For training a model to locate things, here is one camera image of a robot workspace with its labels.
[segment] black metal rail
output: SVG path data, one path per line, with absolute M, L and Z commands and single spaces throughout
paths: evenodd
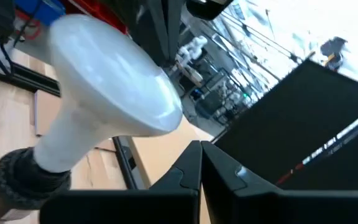
M 15 74 L 7 76 L 3 73 L 0 73 L 0 81 L 17 86 L 32 93 L 35 93 L 37 90 L 42 90 L 60 97 L 59 85 L 56 80 L 31 69 L 25 68 L 17 63 L 13 63 L 13 66 Z M 126 186 L 128 189 L 136 189 L 137 187 L 132 175 L 132 169 L 129 165 L 126 154 L 122 151 L 120 140 L 117 137 L 114 137 L 113 143 L 116 147 L 117 160 Z

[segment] wooden surface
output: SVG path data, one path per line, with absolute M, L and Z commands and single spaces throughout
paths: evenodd
M 20 51 L 16 51 L 13 61 L 38 72 L 53 75 L 48 65 Z M 35 136 L 34 94 L 18 87 L 0 82 L 0 157 L 7 152 L 23 147 L 34 146 Z M 72 170 L 72 189 L 125 189 L 117 158 L 114 152 L 93 149 Z M 37 212 L 13 222 L 17 224 L 37 224 Z
M 192 140 L 210 141 L 213 136 L 188 122 L 185 117 L 179 127 L 164 136 L 129 138 L 129 146 L 146 187 L 150 187 L 171 168 Z M 210 223 L 204 193 L 201 193 L 200 223 Z
M 62 102 L 59 97 L 38 90 L 35 93 L 34 103 L 35 134 L 43 136 L 47 134 L 52 121 L 56 118 Z M 116 151 L 110 139 L 104 140 L 96 148 Z

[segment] blue object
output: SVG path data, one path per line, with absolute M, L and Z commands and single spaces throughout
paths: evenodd
M 26 13 L 32 14 L 38 1 L 42 3 L 34 18 L 46 26 L 50 26 L 53 21 L 66 14 L 65 6 L 59 0 L 15 0 L 15 4 Z

